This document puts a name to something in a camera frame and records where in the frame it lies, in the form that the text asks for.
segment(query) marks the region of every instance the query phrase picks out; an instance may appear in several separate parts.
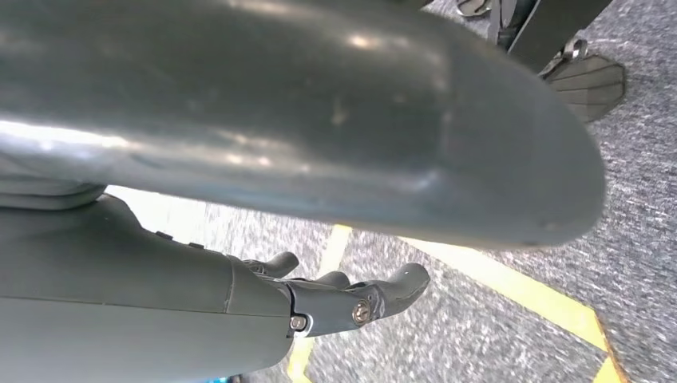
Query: black plastic part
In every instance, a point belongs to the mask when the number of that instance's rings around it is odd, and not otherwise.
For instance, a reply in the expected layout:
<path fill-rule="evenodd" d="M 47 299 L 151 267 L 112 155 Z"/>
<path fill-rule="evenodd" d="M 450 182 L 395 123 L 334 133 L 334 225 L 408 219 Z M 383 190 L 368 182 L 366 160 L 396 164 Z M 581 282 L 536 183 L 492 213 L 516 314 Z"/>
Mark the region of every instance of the black plastic part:
<path fill-rule="evenodd" d="M 294 253 L 284 251 L 265 262 L 266 274 L 273 278 L 282 278 L 291 273 L 299 265 Z"/>
<path fill-rule="evenodd" d="M 387 318 L 408 309 L 426 291 L 429 283 L 430 275 L 425 267 L 417 263 L 407 263 L 387 281 L 369 281 L 364 284 L 378 287 L 382 293 L 382 301 L 374 302 L 380 305 L 377 318 Z"/>
<path fill-rule="evenodd" d="M 509 0 L 532 2 L 532 0 Z M 492 12 L 500 0 L 494 0 Z M 539 73 L 578 31 L 586 28 L 612 0 L 538 0 L 509 46 L 511 57 Z M 492 14 L 489 38 L 497 43 L 498 17 Z"/>
<path fill-rule="evenodd" d="M 103 195 L 0 208 L 0 381 L 195 382 L 287 353 L 291 302 L 238 259 L 143 229 Z"/>
<path fill-rule="evenodd" d="M 600 119 L 625 97 L 625 68 L 599 55 L 564 62 L 545 80 L 585 122 Z"/>
<path fill-rule="evenodd" d="M 537 0 L 492 0 L 488 39 L 506 51 L 534 11 Z"/>
<path fill-rule="evenodd" d="M 350 286 L 350 280 L 347 275 L 341 271 L 330 271 L 329 273 L 323 275 L 320 278 L 317 278 L 315 282 L 335 287 L 339 290 L 343 290 Z"/>

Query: curved gray tube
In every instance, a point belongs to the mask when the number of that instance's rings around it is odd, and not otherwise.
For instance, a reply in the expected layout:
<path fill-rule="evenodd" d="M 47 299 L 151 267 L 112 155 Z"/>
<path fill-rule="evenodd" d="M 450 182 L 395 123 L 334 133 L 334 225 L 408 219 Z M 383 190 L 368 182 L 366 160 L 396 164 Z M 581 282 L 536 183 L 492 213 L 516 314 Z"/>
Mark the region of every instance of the curved gray tube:
<path fill-rule="evenodd" d="M 483 247 L 569 240 L 604 200 L 547 85 L 376 1 L 0 0 L 0 158 Z"/>

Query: metal bolt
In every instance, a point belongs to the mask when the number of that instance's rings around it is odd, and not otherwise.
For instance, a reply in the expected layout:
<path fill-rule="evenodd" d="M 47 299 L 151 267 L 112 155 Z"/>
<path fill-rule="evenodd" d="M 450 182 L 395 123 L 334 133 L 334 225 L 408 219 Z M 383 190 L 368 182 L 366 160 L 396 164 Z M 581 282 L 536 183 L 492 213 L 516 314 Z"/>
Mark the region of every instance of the metal bolt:
<path fill-rule="evenodd" d="M 303 331 L 308 324 L 308 320 L 300 315 L 294 315 L 289 321 L 289 327 L 294 331 Z"/>
<path fill-rule="evenodd" d="M 567 60 L 580 60 L 588 55 L 588 42 L 580 38 L 573 38 L 564 46 L 563 56 Z"/>
<path fill-rule="evenodd" d="M 456 13 L 464 18 L 476 18 L 491 10 L 491 0 L 456 0 Z"/>
<path fill-rule="evenodd" d="M 361 300 L 353 309 L 353 321 L 358 326 L 364 326 L 371 319 L 371 307 L 369 302 Z"/>

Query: yellow floor marking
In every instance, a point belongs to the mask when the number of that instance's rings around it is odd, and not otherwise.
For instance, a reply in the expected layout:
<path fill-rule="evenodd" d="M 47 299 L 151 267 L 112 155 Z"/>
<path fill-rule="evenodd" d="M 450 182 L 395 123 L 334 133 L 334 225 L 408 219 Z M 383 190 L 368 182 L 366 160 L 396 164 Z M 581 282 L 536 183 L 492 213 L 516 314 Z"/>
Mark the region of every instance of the yellow floor marking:
<path fill-rule="evenodd" d="M 597 376 L 595 376 L 595 380 L 592 381 L 592 383 L 624 383 L 616 371 L 616 367 L 614 366 L 611 357 L 607 357 L 604 361 L 602 368 L 597 373 Z"/>
<path fill-rule="evenodd" d="M 346 226 L 336 225 L 332 228 L 327 240 L 327 247 L 325 247 L 320 260 L 318 277 L 339 268 L 351 232 L 352 229 Z M 311 383 L 311 380 L 306 377 L 306 367 L 314 345 L 314 338 L 301 338 L 294 341 L 294 347 L 291 349 L 291 356 L 289 357 L 289 366 L 287 367 L 287 375 L 292 382 Z"/>
<path fill-rule="evenodd" d="M 402 238 L 420 251 L 512 299 L 608 355 L 593 383 L 628 383 L 593 309 L 467 247 Z"/>

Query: black pedal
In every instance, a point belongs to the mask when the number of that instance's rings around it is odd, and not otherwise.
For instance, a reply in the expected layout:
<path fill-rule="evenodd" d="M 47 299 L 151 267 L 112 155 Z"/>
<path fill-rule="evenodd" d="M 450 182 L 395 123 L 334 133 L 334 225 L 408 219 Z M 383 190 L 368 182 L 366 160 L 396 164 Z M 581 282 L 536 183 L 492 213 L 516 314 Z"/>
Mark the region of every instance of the black pedal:
<path fill-rule="evenodd" d="M 627 81 L 621 64 L 599 55 L 562 61 L 544 79 L 585 122 L 599 120 L 620 104 Z"/>

